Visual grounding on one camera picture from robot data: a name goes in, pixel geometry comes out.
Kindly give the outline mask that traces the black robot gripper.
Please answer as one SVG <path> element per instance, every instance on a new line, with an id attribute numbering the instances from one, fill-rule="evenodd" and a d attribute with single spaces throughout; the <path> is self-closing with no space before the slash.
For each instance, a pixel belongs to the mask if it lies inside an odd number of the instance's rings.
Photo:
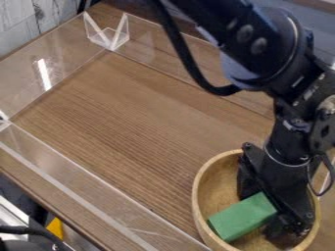
<path id="1" fill-rule="evenodd" d="M 303 143 L 267 141 L 242 145 L 236 194 L 240 200 L 263 192 L 278 210 L 263 230 L 268 240 L 306 236 L 315 222 L 308 185 L 321 159 Z"/>

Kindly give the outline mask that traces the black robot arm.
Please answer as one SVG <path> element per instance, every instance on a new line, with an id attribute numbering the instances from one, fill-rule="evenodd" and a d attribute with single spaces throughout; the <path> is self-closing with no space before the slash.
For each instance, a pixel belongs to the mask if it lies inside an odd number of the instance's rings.
<path id="1" fill-rule="evenodd" d="M 238 196 L 262 192 L 278 215 L 268 236 L 310 232 L 315 223 L 311 179 L 331 165 L 335 148 L 335 71 L 314 53 L 312 33 L 283 9 L 248 0 L 170 0 L 218 46 L 231 84 L 214 86 L 202 76 L 179 35 L 174 37 L 188 72 L 211 93 L 262 91 L 274 99 L 275 123 L 263 147 L 242 147 Z"/>

